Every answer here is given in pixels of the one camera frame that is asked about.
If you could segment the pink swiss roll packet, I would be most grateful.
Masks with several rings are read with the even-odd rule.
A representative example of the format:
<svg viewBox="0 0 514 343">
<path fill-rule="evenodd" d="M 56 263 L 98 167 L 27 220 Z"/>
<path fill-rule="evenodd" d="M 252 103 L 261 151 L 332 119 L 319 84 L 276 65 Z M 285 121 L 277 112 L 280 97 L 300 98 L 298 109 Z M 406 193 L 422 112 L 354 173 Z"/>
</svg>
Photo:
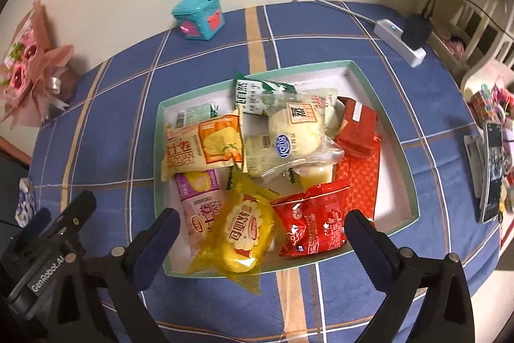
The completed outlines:
<svg viewBox="0 0 514 343">
<path fill-rule="evenodd" d="M 191 255 L 194 257 L 223 207 L 225 194 L 214 170 L 177 173 L 174 182 L 186 219 Z"/>
</svg>

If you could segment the yellow cake snack bag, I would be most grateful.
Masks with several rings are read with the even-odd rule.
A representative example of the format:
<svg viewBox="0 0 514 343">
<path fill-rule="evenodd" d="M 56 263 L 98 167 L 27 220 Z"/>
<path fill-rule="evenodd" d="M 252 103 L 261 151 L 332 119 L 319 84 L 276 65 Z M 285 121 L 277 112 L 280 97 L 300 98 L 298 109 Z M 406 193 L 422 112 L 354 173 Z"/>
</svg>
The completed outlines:
<svg viewBox="0 0 514 343">
<path fill-rule="evenodd" d="M 225 203 L 202 240 L 186 273 L 215 270 L 255 295 L 261 293 L 261 266 L 274 240 L 272 203 L 280 195 L 258 185 L 237 167 L 230 171 Z"/>
</svg>

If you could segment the orange swiss roll packet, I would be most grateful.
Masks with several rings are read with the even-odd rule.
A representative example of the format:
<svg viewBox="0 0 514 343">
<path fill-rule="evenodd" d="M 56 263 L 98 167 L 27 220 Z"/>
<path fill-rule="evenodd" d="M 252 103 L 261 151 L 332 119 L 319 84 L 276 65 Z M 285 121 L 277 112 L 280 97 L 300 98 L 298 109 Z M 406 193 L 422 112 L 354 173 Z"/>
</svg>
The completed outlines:
<svg viewBox="0 0 514 343">
<path fill-rule="evenodd" d="M 243 117 L 239 107 L 221 117 L 211 118 L 181 128 L 165 128 L 165 156 L 160 180 L 175 174 L 245 167 Z"/>
</svg>

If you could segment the light green wafer packet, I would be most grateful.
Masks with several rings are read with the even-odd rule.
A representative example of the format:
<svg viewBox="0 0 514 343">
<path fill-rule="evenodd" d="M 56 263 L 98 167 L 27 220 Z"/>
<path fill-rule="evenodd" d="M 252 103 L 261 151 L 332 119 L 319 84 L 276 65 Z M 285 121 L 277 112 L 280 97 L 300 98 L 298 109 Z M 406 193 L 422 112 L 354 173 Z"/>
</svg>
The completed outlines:
<svg viewBox="0 0 514 343">
<path fill-rule="evenodd" d="M 175 118 L 175 128 L 182 128 L 191 124 L 200 123 L 218 116 L 219 107 L 213 103 L 206 103 L 188 107 L 178 112 Z"/>
</svg>

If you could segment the red snack packet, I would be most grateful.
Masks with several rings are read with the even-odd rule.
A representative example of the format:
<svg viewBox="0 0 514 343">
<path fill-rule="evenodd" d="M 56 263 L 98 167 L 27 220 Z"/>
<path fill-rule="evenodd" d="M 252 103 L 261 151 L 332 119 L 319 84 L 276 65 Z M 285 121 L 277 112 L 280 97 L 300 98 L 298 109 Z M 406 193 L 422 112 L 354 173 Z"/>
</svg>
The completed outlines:
<svg viewBox="0 0 514 343">
<path fill-rule="evenodd" d="M 297 258 L 340 248 L 346 240 L 348 195 L 348 182 L 338 180 L 275 200 L 272 207 L 285 232 L 280 256 Z"/>
</svg>

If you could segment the red orange patterned packet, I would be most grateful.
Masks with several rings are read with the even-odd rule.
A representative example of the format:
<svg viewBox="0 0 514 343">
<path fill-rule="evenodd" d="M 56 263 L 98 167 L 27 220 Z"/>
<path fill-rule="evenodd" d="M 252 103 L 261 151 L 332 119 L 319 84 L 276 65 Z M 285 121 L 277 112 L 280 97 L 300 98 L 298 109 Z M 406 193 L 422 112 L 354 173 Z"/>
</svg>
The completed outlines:
<svg viewBox="0 0 514 343">
<path fill-rule="evenodd" d="M 335 167 L 334 179 L 349 187 L 343 206 L 346 212 L 359 210 L 367 219 L 375 218 L 382 139 L 374 135 L 371 154 L 367 158 L 345 156 Z"/>
</svg>

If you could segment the small pudding cup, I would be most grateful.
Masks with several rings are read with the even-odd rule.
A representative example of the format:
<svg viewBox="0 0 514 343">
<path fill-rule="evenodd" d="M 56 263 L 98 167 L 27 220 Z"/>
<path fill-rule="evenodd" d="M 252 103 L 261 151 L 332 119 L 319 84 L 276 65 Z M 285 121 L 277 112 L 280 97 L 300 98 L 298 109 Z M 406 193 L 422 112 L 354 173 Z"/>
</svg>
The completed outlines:
<svg viewBox="0 0 514 343">
<path fill-rule="evenodd" d="M 333 181 L 334 165 L 306 165 L 295 170 L 300 177 L 304 191 L 316 185 L 324 185 Z"/>
</svg>

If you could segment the green snack packet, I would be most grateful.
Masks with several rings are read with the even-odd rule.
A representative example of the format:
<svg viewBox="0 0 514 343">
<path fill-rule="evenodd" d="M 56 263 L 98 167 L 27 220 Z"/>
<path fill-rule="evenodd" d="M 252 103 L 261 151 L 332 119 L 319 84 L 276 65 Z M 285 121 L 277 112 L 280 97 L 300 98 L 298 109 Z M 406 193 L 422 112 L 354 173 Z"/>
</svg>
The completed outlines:
<svg viewBox="0 0 514 343">
<path fill-rule="evenodd" d="M 246 114 L 264 115 L 274 96 L 282 93 L 295 94 L 294 85 L 252 79 L 238 74 L 235 78 L 235 104 Z"/>
</svg>

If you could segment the round bun clear wrapper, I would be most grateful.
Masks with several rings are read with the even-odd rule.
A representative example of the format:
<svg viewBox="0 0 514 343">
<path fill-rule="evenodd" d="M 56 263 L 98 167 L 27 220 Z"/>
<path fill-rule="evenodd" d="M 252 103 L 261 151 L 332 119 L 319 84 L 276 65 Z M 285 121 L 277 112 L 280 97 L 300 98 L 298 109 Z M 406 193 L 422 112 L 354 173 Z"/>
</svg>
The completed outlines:
<svg viewBox="0 0 514 343">
<path fill-rule="evenodd" d="M 274 96 L 265 108 L 268 135 L 286 167 L 334 165 L 344 150 L 325 133 L 323 100 L 312 91 Z"/>
</svg>

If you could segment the dark red box snack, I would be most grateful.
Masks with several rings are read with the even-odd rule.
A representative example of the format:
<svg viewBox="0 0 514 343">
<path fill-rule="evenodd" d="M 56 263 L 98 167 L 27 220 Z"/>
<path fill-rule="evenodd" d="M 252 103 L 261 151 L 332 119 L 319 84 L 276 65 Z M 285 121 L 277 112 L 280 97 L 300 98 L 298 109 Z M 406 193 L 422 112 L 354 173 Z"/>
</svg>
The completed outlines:
<svg viewBox="0 0 514 343">
<path fill-rule="evenodd" d="M 354 158 L 368 158 L 373 149 L 377 126 L 377 113 L 362 103 L 338 97 L 345 106 L 338 133 L 334 141 Z"/>
</svg>

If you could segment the cream persimmon snack packet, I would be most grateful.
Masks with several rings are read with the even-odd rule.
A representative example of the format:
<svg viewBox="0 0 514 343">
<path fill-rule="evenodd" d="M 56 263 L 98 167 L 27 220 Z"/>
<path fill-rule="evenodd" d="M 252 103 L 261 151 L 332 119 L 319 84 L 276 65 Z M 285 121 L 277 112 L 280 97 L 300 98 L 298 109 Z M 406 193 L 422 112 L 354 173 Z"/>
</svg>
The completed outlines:
<svg viewBox="0 0 514 343">
<path fill-rule="evenodd" d="M 338 97 L 338 90 L 335 88 L 321 88 L 312 91 L 312 95 L 316 100 L 323 100 L 324 108 L 324 125 L 325 133 L 334 138 L 340 128 L 340 118 L 336 112 L 336 103 Z"/>
</svg>

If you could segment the blue white crumpled wrapper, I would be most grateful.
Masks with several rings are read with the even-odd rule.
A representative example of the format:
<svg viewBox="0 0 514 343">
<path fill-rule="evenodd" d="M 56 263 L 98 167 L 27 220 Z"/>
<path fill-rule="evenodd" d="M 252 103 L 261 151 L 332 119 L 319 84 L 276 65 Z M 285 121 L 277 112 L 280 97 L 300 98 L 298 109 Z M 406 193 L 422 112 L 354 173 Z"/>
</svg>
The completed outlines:
<svg viewBox="0 0 514 343">
<path fill-rule="evenodd" d="M 22 177 L 18 184 L 18 204 L 15 211 L 17 224 L 24 228 L 37 213 L 34 185 L 29 177 Z"/>
</svg>

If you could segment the smartphone on stand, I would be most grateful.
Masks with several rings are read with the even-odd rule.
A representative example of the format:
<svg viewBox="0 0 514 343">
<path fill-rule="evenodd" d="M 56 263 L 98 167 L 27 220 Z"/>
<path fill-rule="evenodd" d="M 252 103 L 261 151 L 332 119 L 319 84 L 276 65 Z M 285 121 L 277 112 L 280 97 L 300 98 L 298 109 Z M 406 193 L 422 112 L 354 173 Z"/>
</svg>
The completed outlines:
<svg viewBox="0 0 514 343">
<path fill-rule="evenodd" d="M 488 121 L 483 127 L 485 158 L 480 201 L 481 222 L 487 224 L 499 212 L 503 181 L 503 133 L 500 123 Z"/>
</svg>

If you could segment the teal-rimmed white tray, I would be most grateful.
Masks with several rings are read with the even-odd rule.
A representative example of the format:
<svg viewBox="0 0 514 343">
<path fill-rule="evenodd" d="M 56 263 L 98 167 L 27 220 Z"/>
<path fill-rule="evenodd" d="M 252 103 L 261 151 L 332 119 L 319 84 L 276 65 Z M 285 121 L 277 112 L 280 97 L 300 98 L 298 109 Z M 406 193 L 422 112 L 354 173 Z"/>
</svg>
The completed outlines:
<svg viewBox="0 0 514 343">
<path fill-rule="evenodd" d="M 408 160 L 383 103 L 371 82 L 351 60 L 304 64 L 254 75 L 254 79 L 294 85 L 300 91 L 335 89 L 340 98 L 352 98 L 361 106 L 377 113 L 377 133 L 382 139 L 378 176 L 377 202 L 373 215 L 380 231 L 393 235 L 416 223 L 420 208 L 416 186 Z M 209 85 L 159 103 L 154 131 L 154 208 L 161 213 L 166 207 L 184 213 L 179 189 L 174 180 L 162 181 L 161 164 L 165 158 L 165 130 L 173 127 L 184 112 L 196 105 L 214 104 L 220 115 L 235 106 L 235 82 Z M 289 173 L 289 160 L 280 158 L 274 141 L 268 136 L 268 120 L 264 116 L 244 115 L 244 138 L 253 137 L 263 152 L 262 158 L 251 156 L 248 167 L 255 181 L 282 196 L 301 191 L 301 182 Z"/>
</svg>

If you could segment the pink paper flower bouquet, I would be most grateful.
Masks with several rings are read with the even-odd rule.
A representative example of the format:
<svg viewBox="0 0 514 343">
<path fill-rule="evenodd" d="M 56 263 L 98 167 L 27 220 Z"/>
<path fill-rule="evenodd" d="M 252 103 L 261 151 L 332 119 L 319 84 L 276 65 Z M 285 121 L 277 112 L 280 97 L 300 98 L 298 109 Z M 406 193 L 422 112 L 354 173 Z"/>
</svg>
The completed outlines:
<svg viewBox="0 0 514 343">
<path fill-rule="evenodd" d="M 1 120 L 12 127 L 38 127 L 66 111 L 76 91 L 77 72 L 69 65 L 73 55 L 73 45 L 52 44 L 44 5 L 34 1 L 1 56 Z"/>
</svg>

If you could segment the blue plaid tablecloth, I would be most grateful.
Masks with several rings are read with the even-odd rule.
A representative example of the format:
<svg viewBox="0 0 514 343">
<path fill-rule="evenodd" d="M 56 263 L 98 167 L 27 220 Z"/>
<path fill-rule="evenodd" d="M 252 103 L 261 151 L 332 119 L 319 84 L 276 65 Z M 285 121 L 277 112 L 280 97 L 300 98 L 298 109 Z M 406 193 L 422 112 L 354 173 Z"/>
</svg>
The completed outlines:
<svg viewBox="0 0 514 343">
<path fill-rule="evenodd" d="M 30 175 L 53 214 L 90 189 L 97 209 L 80 239 L 106 255 L 147 228 L 153 210 L 153 136 L 161 101 L 236 73 L 349 59 L 381 100 L 402 144 L 420 216 L 393 236 L 420 256 L 456 252 L 470 290 L 495 270 L 500 233 L 476 219 L 463 136 L 476 126 L 458 87 L 429 53 L 411 68 L 372 28 L 319 4 L 274 4 L 225 15 L 208 42 L 165 31 L 120 52 L 78 82 L 71 108 L 38 133 Z M 254 295 L 227 279 L 160 273 L 146 292 L 150 313 L 173 342 L 352 342 L 380 306 L 354 254 L 261 278 Z"/>
</svg>

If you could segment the colourful toy pile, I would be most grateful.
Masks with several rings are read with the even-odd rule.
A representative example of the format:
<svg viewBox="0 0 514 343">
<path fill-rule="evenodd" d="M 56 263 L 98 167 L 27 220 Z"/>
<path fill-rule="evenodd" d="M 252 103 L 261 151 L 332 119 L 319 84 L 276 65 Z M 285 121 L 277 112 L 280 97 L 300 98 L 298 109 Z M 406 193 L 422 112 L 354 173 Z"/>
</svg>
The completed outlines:
<svg viewBox="0 0 514 343">
<path fill-rule="evenodd" d="M 502 222 L 504 214 L 513 212 L 510 202 L 510 193 L 513 189 L 513 94 L 503 85 L 494 85 L 491 88 L 482 85 L 480 90 L 471 97 L 470 109 L 480 129 L 480 134 L 474 137 L 468 145 L 469 150 L 476 151 L 476 157 L 470 158 L 470 162 L 480 164 L 480 170 L 473 175 L 475 194 L 479 198 L 480 221 L 485 158 L 483 127 L 488 121 L 500 123 L 502 126 L 503 181 L 499 212 L 496 216 L 496 219 Z"/>
</svg>

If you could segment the teal toy house box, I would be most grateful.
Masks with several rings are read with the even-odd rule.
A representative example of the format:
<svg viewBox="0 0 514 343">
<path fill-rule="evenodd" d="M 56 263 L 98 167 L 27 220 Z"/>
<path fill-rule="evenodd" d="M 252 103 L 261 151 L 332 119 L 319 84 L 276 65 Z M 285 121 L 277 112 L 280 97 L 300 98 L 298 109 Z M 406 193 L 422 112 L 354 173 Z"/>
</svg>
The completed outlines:
<svg viewBox="0 0 514 343">
<path fill-rule="evenodd" d="M 182 0 L 173 7 L 172 15 L 190 40 L 208 41 L 225 25 L 219 0 Z"/>
</svg>

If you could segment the white power strip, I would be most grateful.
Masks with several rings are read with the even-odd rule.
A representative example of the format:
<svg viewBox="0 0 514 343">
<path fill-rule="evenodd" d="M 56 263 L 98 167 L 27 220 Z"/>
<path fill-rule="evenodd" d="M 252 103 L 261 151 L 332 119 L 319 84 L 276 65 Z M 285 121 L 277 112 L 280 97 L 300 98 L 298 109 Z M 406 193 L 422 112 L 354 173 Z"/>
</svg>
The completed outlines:
<svg viewBox="0 0 514 343">
<path fill-rule="evenodd" d="M 413 50 L 402 40 L 403 30 L 389 19 L 376 21 L 374 34 L 398 53 L 412 68 L 422 64 L 426 57 L 426 50 L 423 47 Z"/>
</svg>

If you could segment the black power adapter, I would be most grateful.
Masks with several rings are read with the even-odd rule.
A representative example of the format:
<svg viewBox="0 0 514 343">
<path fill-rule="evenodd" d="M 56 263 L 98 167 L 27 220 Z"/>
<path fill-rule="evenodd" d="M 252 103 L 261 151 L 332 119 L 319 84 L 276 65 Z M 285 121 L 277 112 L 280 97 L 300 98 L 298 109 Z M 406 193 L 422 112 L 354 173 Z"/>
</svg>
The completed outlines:
<svg viewBox="0 0 514 343">
<path fill-rule="evenodd" d="M 407 20 L 401 40 L 412 50 L 418 50 L 427 43 L 433 30 L 433 23 L 423 14 L 412 14 Z"/>
</svg>

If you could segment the white shelf unit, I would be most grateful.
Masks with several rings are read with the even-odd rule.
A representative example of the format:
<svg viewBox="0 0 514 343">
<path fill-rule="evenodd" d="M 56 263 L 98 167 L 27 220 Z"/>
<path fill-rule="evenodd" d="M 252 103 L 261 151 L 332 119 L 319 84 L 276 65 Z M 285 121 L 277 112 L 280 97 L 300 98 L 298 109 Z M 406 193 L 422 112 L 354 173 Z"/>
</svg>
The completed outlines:
<svg viewBox="0 0 514 343">
<path fill-rule="evenodd" d="M 513 84 L 513 0 L 434 0 L 429 11 L 430 46 L 464 98 Z"/>
</svg>

